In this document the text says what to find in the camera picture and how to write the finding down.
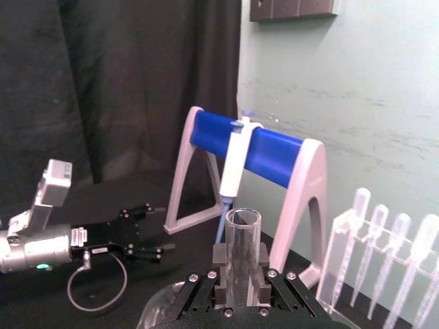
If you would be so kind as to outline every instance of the pipette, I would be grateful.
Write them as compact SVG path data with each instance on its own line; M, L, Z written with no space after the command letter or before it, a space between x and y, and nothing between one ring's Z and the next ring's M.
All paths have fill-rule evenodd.
M370 220L369 232L365 237L365 239L368 242L366 244L366 248L361 258L361 263L358 268L357 277L355 279L354 292L352 294L352 299L351 299L352 307L354 306L359 290L363 285L364 279L366 277L366 273L369 268L370 260L372 259L374 246L377 243L377 239L381 236L381 233L383 232L382 229L385 224L385 221L387 220L388 215L389 215L389 210L383 204L379 204L378 206L375 207L375 210L372 215L372 219Z
M401 310L403 309L405 299L413 285L419 265L426 259L431 246L434 243L439 231L439 217L427 215L420 225L418 234L414 239L410 250L409 267L405 272L401 287L398 290L396 299L393 303L390 314L387 317L383 329L393 329Z
M351 261L352 252L355 245L355 237L357 236L358 230L363 226L364 217L366 216L366 211L368 209L370 200L370 191L366 188L359 188L355 194L354 204L352 207L354 219L351 222L351 229L349 232L348 242L346 244L346 249L344 250L342 264L337 275L337 280L332 292L331 307L329 309L329 314L332 314L335 305L342 292L344 277L348 271L349 262Z
M433 277L431 278L430 285L428 286L424 298L420 303L418 312L416 313L416 317L413 321L413 329L419 329L423 327L425 320L427 319L428 314L430 314L431 309L433 308L434 303L436 302L436 298L439 294L439 258L436 263L436 268L431 275Z
M379 275L377 278L377 283L373 289L372 299L370 301L368 319L372 319L373 310L377 305L379 296L381 295L385 283L389 277L390 270L393 266L394 257L398 254L399 248L401 248L404 238L410 227L410 217L406 214L399 214L396 216L395 222L392 226L392 234L389 236L389 243L387 245L387 253L385 255L385 260L383 266L379 270Z

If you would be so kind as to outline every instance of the white pipette stand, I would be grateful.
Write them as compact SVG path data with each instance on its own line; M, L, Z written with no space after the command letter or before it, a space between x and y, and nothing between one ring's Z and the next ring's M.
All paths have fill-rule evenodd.
M360 195L370 196L366 191L359 189L355 200L361 199ZM368 296L371 302L365 318L371 319L375 305L381 304L390 310L384 329L394 328L400 316L413 324L413 328L436 329L439 320L439 301L436 301L439 295L439 254L431 248L439 231L439 217L427 215L412 242L405 238L410 226L406 214L399 214L392 229L386 230L383 228L388 214L385 206L378 205L369 221L361 220L355 204L334 219L317 300L332 318L351 328L359 328L339 311L339 306L348 307L349 301L354 304L358 292L368 285L367 291L373 293ZM371 270L369 264L372 263L374 268L381 268L379 273ZM398 267L396 272L404 273L404 276L392 277L392 284L386 284L392 273L396 273L393 267ZM354 286L352 296L349 289L342 292L346 281ZM395 286L395 283L399 289L392 291L389 286ZM408 302L418 306L417 313L403 313ZM376 327L370 323L367 328Z

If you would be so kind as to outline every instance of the glass beaker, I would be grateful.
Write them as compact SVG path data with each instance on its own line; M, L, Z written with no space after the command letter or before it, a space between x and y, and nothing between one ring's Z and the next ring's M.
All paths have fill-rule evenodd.
M257 211L235 208L226 214L227 307L257 305L260 243L261 215Z

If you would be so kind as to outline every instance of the black tabletop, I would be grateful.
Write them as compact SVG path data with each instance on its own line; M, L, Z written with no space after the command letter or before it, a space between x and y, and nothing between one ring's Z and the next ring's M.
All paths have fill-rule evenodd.
M83 188L70 193L64 207L54 211L50 223L77 225L108 221L115 218L120 209L145 202L154 207L167 207L169 187L170 177L157 172ZM207 206L182 202L180 212L184 215ZM70 304L67 280L81 265L79 262L56 267L53 271L0 273L0 328L135 329L145 304L155 292L168 284L184 280L189 273L206 273L211 268L218 220L213 219L168 235L163 230L165 215L165 212L160 212L145 219L141 224L141 237L150 246L175 243L175 251L165 254L161 264L127 264L128 287L113 309L106 313L89 314ZM270 249L272 239L262 234L261 240ZM307 260L290 252L285 268L298 273L308 264ZM84 306L96 307L115 295L122 281L121 270L110 256L96 257L92 259L92 271L79 275L75 281L73 296ZM367 309L366 298L359 296L358 304L362 303ZM362 313L358 308L346 309L346 314L360 323L364 321L364 328L371 328ZM378 308L376 314L379 325L387 312ZM409 327L402 324L399 328Z

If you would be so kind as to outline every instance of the blue pipette holder bar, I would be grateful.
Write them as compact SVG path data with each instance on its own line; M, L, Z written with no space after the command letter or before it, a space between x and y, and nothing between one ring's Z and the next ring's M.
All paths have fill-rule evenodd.
M192 107L182 135L169 201L165 230L179 232L222 213L220 175L216 156L225 158L235 120ZM182 186L196 148L203 149L212 180L216 204L177 219ZM310 287L318 281L324 259L326 218L326 154L324 145L257 128L252 134L245 168L287 189L281 218L270 253L270 266L282 272L300 217L306 205L311 215L313 260L300 278Z

